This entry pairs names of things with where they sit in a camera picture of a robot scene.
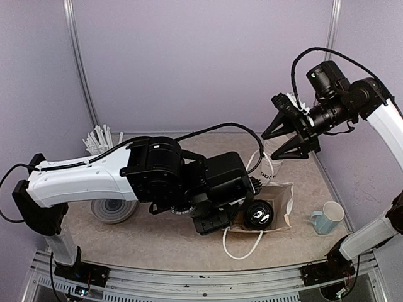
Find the brown paper takeout bag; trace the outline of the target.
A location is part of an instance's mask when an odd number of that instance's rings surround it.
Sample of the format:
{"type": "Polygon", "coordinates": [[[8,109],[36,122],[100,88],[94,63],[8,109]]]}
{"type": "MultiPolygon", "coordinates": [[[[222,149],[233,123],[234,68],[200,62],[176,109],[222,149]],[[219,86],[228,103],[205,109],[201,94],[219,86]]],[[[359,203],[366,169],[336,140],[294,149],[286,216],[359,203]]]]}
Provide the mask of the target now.
{"type": "Polygon", "coordinates": [[[256,195],[250,203],[244,203],[241,205],[241,209],[238,211],[238,214],[236,214],[233,225],[224,228],[224,233],[222,235],[222,246],[227,256],[234,260],[244,260],[256,250],[261,239],[263,238],[263,235],[291,229],[290,213],[292,212],[293,202],[293,183],[277,183],[272,180],[264,185],[261,188],[260,193],[256,195]],[[244,212],[255,201],[265,201],[273,207],[273,222],[265,230],[250,229],[244,223],[244,212]],[[257,236],[254,245],[246,255],[235,256],[229,252],[227,248],[227,235],[230,232],[257,236]]]}

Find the black coffee cup lid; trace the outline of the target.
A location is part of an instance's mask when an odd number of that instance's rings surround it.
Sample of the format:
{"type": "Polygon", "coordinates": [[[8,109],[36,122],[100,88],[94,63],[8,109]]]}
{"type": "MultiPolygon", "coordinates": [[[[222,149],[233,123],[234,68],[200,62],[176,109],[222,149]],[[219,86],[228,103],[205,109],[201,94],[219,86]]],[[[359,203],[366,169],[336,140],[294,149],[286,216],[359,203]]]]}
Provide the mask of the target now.
{"type": "Polygon", "coordinates": [[[274,218],[272,205],[265,201],[255,201],[244,212],[245,225],[254,230],[267,229],[274,218]]]}

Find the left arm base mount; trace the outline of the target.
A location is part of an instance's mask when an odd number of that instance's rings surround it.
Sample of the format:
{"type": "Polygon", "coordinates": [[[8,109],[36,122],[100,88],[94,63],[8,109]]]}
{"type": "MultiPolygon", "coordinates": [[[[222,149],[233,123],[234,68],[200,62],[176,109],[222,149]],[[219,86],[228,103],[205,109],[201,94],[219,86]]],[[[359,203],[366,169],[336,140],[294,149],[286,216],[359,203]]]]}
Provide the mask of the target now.
{"type": "Polygon", "coordinates": [[[72,266],[61,264],[54,260],[55,275],[65,279],[85,283],[88,286],[104,288],[109,277],[110,268],[98,264],[91,264],[81,260],[81,248],[77,247],[77,255],[72,266]]]}

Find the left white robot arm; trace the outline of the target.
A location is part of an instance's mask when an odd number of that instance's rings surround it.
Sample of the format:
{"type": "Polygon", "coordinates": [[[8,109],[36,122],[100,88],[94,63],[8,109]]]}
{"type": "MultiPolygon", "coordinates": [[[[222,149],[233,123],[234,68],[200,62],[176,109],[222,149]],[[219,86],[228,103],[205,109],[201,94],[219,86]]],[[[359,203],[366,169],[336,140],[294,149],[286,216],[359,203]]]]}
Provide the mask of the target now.
{"type": "Polygon", "coordinates": [[[66,229],[69,203],[147,203],[153,215],[191,217],[196,231],[207,235],[229,227],[262,188],[238,153],[207,158],[169,137],[131,138],[103,154],[63,162],[36,154],[26,168],[28,179],[17,183],[12,197],[24,222],[46,238],[56,264],[76,280],[84,279],[88,265],[66,229]]]}

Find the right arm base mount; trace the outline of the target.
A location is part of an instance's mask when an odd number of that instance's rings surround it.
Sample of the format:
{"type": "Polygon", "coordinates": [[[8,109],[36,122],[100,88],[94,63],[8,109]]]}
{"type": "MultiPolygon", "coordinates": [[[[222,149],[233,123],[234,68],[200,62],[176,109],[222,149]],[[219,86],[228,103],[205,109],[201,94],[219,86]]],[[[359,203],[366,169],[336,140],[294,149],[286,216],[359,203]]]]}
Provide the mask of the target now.
{"type": "Polygon", "coordinates": [[[300,272],[304,286],[322,284],[356,273],[353,262],[345,259],[336,247],[326,254],[324,262],[302,266],[300,272]]]}

